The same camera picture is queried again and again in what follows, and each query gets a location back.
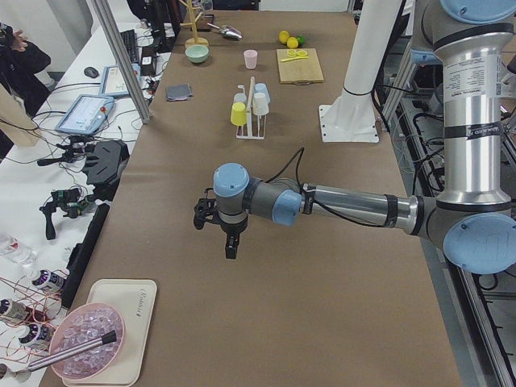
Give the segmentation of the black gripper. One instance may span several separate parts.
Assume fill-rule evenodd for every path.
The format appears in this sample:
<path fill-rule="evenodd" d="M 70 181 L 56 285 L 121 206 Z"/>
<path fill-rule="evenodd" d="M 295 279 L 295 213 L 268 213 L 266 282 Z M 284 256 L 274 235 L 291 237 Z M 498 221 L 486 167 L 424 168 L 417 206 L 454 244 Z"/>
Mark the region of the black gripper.
<path fill-rule="evenodd" d="M 203 197 L 198 200 L 197 205 L 193 209 L 194 227 L 197 230 L 201 230 L 205 223 L 219 225 L 227 234 L 225 245 L 226 258 L 235 259 L 239 246 L 239 235 L 247 228 L 247 215 L 245 213 L 238 215 L 225 215 L 220 213 L 216 199 L 208 198 L 210 191 L 213 191 L 212 187 L 204 190 Z"/>

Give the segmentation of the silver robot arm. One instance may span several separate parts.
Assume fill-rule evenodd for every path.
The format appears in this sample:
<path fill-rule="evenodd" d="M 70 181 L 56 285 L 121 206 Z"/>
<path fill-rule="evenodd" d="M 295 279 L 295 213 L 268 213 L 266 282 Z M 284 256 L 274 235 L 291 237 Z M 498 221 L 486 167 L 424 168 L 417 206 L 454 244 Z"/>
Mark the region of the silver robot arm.
<path fill-rule="evenodd" d="M 214 172 L 212 198 L 193 223 L 219 225 L 233 259 L 249 215 L 291 225 L 299 214 L 326 211 L 366 227 L 396 227 L 431 241 L 456 266 L 499 273 L 515 262 L 511 199 L 500 186 L 503 126 L 500 54 L 514 26 L 512 1 L 417 1 L 413 41 L 443 65 L 445 186 L 436 198 L 361 193 L 251 177 L 240 164 Z"/>

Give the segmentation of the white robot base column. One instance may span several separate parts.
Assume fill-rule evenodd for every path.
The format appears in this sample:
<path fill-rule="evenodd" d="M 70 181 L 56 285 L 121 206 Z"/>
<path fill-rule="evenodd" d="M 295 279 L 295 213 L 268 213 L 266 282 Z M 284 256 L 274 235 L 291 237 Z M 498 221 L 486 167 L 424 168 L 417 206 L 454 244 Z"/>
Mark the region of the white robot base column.
<path fill-rule="evenodd" d="M 358 23 L 343 90 L 330 105 L 319 107 L 325 143 L 377 143 L 372 91 L 402 0 L 367 0 Z"/>

